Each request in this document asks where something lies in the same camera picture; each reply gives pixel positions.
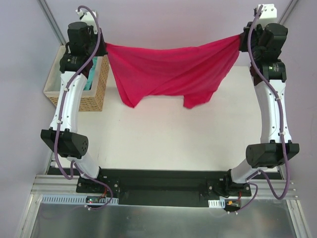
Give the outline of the wicker basket with liner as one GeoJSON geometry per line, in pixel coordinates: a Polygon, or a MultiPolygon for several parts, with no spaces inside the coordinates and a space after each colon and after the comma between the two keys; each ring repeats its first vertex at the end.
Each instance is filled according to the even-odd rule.
{"type": "MultiPolygon", "coordinates": [[[[59,61],[65,53],[65,46],[60,46],[48,75],[44,94],[49,100],[57,105],[60,91],[60,65],[59,61]]],[[[109,73],[109,61],[107,56],[98,57],[95,74],[90,90],[82,93],[79,111],[80,112],[101,112],[104,104],[106,83],[109,73]]]]}

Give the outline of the pink t shirt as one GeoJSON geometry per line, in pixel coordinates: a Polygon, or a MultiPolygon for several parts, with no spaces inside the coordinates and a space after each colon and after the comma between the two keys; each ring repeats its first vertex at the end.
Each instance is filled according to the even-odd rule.
{"type": "Polygon", "coordinates": [[[147,96],[182,96],[192,109],[207,103],[239,57],[240,36],[196,47],[155,50],[107,44],[122,102],[136,107],[147,96]]]}

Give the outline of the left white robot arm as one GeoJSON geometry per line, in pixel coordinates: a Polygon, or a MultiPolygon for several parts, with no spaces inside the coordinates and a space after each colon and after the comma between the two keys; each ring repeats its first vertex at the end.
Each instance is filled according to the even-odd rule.
{"type": "Polygon", "coordinates": [[[93,58],[104,56],[106,52],[101,31],[85,22],[70,23],[68,37],[59,62],[60,91],[55,114],[49,129],[41,131],[41,139],[54,153],[57,166],[66,179],[73,179],[76,169],[80,174],[80,187],[99,193],[105,181],[101,178],[100,167],[88,154],[88,138],[77,132],[77,121],[93,58]]]}

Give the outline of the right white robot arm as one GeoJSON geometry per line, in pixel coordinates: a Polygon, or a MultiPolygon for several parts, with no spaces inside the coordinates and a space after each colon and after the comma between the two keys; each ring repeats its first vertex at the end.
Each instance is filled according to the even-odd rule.
{"type": "Polygon", "coordinates": [[[288,29],[278,23],[266,26],[256,21],[249,22],[241,34],[239,50],[248,52],[250,75],[259,103],[262,132],[259,144],[246,148],[246,158],[238,166],[230,169],[222,182],[225,196],[237,195],[247,188],[247,183],[256,175],[269,177],[265,169],[285,166],[286,184],[281,195],[283,199],[290,184],[289,161],[300,151],[298,143],[293,143],[285,111],[286,67],[279,59],[281,49],[287,39],[288,29]]]}

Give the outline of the teal t shirt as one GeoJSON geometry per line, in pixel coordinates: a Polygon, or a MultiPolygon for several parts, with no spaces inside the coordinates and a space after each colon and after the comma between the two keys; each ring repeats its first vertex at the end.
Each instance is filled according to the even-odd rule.
{"type": "Polygon", "coordinates": [[[95,70],[96,70],[96,65],[97,65],[97,60],[98,58],[97,57],[94,57],[92,59],[92,67],[89,71],[89,75],[88,75],[88,78],[87,78],[87,82],[86,82],[86,85],[84,87],[84,91],[89,91],[91,90],[91,87],[92,87],[92,83],[93,83],[93,79],[94,79],[94,76],[95,76],[95,70]]]}

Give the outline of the right aluminium frame post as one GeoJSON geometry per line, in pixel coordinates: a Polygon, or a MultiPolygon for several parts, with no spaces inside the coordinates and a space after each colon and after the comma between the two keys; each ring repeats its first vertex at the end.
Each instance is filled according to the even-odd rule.
{"type": "Polygon", "coordinates": [[[297,3],[297,0],[290,1],[282,15],[277,17],[276,23],[270,23],[265,28],[262,27],[263,33],[258,45],[251,49],[251,33],[256,25],[259,12],[254,16],[248,35],[248,54],[251,60],[250,73],[253,77],[262,75],[267,80],[286,78],[285,65],[279,57],[288,36],[288,28],[285,26],[286,20],[297,3]]]}

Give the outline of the aluminium frame post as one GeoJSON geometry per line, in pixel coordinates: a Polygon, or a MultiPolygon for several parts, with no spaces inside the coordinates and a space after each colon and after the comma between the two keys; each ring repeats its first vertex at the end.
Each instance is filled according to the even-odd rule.
{"type": "Polygon", "coordinates": [[[290,1],[282,15],[277,17],[276,23],[270,23],[265,28],[262,27],[263,33],[258,45],[251,49],[251,33],[256,25],[259,12],[254,16],[248,35],[248,54],[251,60],[250,73],[253,77],[262,75],[267,80],[286,78],[285,65],[279,57],[288,36],[288,28],[285,26],[286,20],[297,3],[297,0],[290,1]]]}
{"type": "Polygon", "coordinates": [[[56,36],[58,42],[60,45],[65,45],[66,44],[66,39],[47,3],[46,0],[37,0],[37,3],[39,7],[41,8],[46,20],[48,21],[54,35],[56,36]]]}

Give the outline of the left aluminium frame post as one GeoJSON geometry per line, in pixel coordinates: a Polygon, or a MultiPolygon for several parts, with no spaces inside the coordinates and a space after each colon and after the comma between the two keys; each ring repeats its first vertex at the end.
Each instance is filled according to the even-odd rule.
{"type": "Polygon", "coordinates": [[[56,36],[58,42],[60,45],[65,45],[66,44],[66,39],[47,3],[46,0],[37,0],[37,3],[39,7],[41,8],[46,20],[48,21],[54,35],[56,36]]]}

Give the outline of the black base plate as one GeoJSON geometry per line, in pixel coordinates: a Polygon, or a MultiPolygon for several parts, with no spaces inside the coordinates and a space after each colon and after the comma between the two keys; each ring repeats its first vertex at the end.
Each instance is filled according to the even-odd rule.
{"type": "Polygon", "coordinates": [[[233,182],[226,171],[164,171],[101,169],[96,181],[74,172],[75,191],[87,194],[90,205],[110,198],[134,206],[207,207],[220,198],[238,202],[254,193],[269,192],[263,175],[233,182]]]}

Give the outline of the front aluminium rail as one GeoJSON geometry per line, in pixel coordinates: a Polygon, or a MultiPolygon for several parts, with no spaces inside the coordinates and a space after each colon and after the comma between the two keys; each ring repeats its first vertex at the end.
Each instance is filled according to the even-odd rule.
{"type": "MultiPolygon", "coordinates": [[[[37,175],[35,177],[31,194],[75,194],[77,181],[79,176],[74,176],[72,180],[67,180],[64,176],[60,175],[37,175]]],[[[274,199],[269,185],[265,179],[253,179],[251,183],[258,185],[258,199],[274,199]]],[[[278,196],[283,192],[286,181],[281,179],[270,180],[274,191],[278,196]]],[[[284,197],[285,200],[299,200],[300,195],[295,183],[290,181],[288,192],[284,197]]]]}

